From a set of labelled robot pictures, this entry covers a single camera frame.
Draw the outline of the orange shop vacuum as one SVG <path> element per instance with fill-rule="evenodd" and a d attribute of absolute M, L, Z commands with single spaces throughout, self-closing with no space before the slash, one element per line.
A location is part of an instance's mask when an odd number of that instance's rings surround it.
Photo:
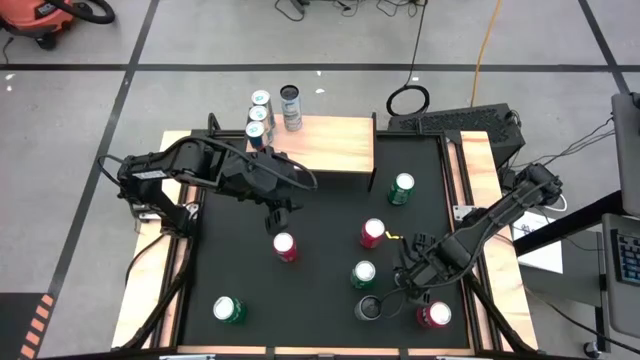
<path fill-rule="evenodd" d="M 52 50 L 57 35 L 67 30 L 74 16 L 46 0 L 0 0 L 0 29 L 14 36 L 33 39 L 44 50 Z"/>

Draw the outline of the black table mat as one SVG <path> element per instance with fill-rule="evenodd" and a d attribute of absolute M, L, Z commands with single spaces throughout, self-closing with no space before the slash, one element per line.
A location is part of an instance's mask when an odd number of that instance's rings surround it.
<path fill-rule="evenodd" d="M 441 144 L 435 137 L 384 136 L 375 150 L 374 178 L 321 173 L 313 192 L 298 191 L 303 208 L 288 217 L 288 232 L 297 243 L 291 263 L 273 251 L 266 232 L 267 210 L 215 193 L 204 198 L 200 238 L 195 247 L 194 277 L 183 313 L 179 341 L 201 346 L 458 348 L 468 346 L 463 293 L 459 285 L 435 289 L 432 297 L 451 309 L 443 328 L 422 327 L 415 307 L 395 288 L 396 240 L 373 249 L 360 244 L 361 228 L 380 219 L 392 234 L 441 237 L 450 230 Z M 390 186 L 409 173 L 415 186 L 404 205 L 388 201 Z M 356 289 L 351 270 L 360 261 L 374 264 L 376 276 Z M 381 300 L 374 321 L 355 317 L 364 296 Z M 213 314 L 221 296 L 239 298 L 246 316 L 223 323 Z"/>

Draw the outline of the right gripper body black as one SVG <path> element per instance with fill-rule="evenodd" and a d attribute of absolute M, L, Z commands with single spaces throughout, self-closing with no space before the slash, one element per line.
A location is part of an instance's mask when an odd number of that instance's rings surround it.
<path fill-rule="evenodd" d="M 428 287 L 442 287 L 458 281 L 468 265 L 468 250 L 456 239 L 446 239 L 436 250 L 432 265 L 436 268 L 437 276 L 431 280 Z"/>

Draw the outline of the white paper sheet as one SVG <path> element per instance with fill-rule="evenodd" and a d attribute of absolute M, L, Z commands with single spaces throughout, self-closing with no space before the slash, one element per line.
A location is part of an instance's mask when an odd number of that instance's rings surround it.
<path fill-rule="evenodd" d="M 521 237 L 544 227 L 549 222 L 553 222 L 553 219 L 548 219 L 539 213 L 526 212 L 521 218 L 511 225 L 513 240 L 517 241 Z M 560 241 L 556 241 L 555 243 L 539 248 L 533 252 L 525 255 L 519 255 L 518 261 L 520 265 L 562 274 L 562 244 Z"/>

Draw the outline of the black cart beam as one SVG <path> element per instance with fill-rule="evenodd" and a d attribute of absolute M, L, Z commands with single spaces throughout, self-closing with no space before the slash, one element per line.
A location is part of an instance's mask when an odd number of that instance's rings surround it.
<path fill-rule="evenodd" d="M 533 252 L 561 238 L 599 224 L 605 214 L 626 215 L 622 191 L 615 191 L 588 206 L 545 225 L 513 242 L 517 256 Z"/>

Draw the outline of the red soda can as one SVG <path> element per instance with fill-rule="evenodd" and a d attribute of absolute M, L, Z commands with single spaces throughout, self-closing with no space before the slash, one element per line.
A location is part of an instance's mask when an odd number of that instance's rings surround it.
<path fill-rule="evenodd" d="M 277 234 L 273 239 L 273 249 L 284 262 L 293 262 L 297 259 L 297 243 L 289 233 Z"/>
<path fill-rule="evenodd" d="M 416 310 L 418 323 L 425 328 L 446 327 L 452 318 L 449 306 L 442 301 L 433 301 Z"/>
<path fill-rule="evenodd" d="M 360 244 L 368 249 L 377 247 L 384 237 L 385 231 L 385 225 L 380 219 L 368 219 L 361 228 Z"/>

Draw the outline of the grey monitor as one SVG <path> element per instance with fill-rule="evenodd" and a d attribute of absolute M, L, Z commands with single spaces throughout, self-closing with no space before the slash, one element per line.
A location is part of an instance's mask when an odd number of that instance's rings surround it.
<path fill-rule="evenodd" d="M 624 210 L 640 218 L 640 93 L 611 97 Z"/>

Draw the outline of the green soda can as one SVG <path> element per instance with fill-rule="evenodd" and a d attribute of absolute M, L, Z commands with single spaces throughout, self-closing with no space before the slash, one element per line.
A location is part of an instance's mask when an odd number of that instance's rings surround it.
<path fill-rule="evenodd" d="M 376 268 L 367 260 L 358 262 L 351 270 L 350 281 L 354 288 L 363 289 L 371 286 L 375 280 Z"/>
<path fill-rule="evenodd" d="M 388 201 L 392 205 L 404 205 L 409 200 L 415 186 L 415 180 L 409 173 L 400 173 L 390 186 Z"/>
<path fill-rule="evenodd" d="M 236 297 L 221 296 L 213 305 L 213 314 L 215 318 L 223 323 L 239 323 L 246 316 L 245 304 Z"/>

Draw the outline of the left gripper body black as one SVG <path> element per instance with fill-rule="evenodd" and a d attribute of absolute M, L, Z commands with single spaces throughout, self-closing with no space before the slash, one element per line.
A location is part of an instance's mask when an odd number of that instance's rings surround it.
<path fill-rule="evenodd" d="M 258 166 L 267 171 L 266 163 L 280 161 L 288 167 L 288 177 L 283 178 L 290 187 L 277 192 L 259 194 L 253 190 L 249 171 Z M 219 172 L 219 193 L 236 197 L 239 201 L 251 200 L 256 204 L 286 205 L 293 190 L 300 187 L 296 165 L 284 153 L 275 153 L 272 149 L 259 152 L 230 152 L 226 155 Z"/>

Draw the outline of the grey keyboard console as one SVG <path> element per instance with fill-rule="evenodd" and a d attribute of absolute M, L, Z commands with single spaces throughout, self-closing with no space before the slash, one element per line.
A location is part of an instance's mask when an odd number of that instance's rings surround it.
<path fill-rule="evenodd" d="M 605 214 L 602 230 L 611 325 L 640 338 L 640 220 Z"/>

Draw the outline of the orange striped floor mat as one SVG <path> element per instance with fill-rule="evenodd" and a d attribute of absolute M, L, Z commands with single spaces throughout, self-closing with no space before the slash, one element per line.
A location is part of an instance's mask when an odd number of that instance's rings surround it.
<path fill-rule="evenodd" d="M 0 360 L 35 360 L 51 319 L 49 293 L 0 293 Z"/>

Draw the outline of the small wooden shelf black legs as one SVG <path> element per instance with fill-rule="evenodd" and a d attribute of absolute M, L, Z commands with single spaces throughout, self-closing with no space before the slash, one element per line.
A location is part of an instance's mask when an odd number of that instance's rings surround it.
<path fill-rule="evenodd" d="M 306 169 L 371 176 L 375 169 L 375 130 L 372 117 L 303 115 L 302 128 L 285 129 L 275 115 L 270 147 Z"/>

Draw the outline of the white Celsius energy drink can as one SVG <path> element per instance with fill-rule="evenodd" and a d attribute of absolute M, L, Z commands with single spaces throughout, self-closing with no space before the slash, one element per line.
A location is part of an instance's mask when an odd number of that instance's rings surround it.
<path fill-rule="evenodd" d="M 364 296 L 354 307 L 354 314 L 358 320 L 374 321 L 381 316 L 381 300 L 374 295 Z"/>
<path fill-rule="evenodd" d="M 294 85 L 285 85 L 280 90 L 281 109 L 285 128 L 295 132 L 302 127 L 300 91 Z"/>

